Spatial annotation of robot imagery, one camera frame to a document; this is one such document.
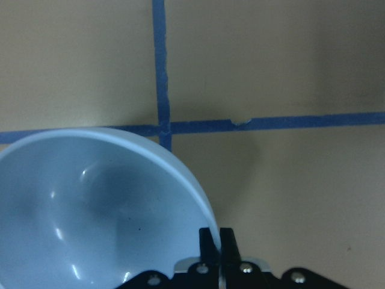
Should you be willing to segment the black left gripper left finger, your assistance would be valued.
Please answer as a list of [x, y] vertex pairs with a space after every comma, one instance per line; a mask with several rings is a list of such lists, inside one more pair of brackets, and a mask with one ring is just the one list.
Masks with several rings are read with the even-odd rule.
[[203, 288], [219, 288], [220, 253], [215, 247], [209, 228], [199, 229], [199, 242], [199, 276], [203, 279]]

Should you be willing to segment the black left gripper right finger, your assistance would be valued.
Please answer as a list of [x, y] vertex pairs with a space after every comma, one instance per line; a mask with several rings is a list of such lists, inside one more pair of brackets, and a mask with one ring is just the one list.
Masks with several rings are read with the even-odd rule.
[[220, 229], [221, 238], [221, 277], [225, 288], [237, 288], [241, 264], [235, 234], [231, 228]]

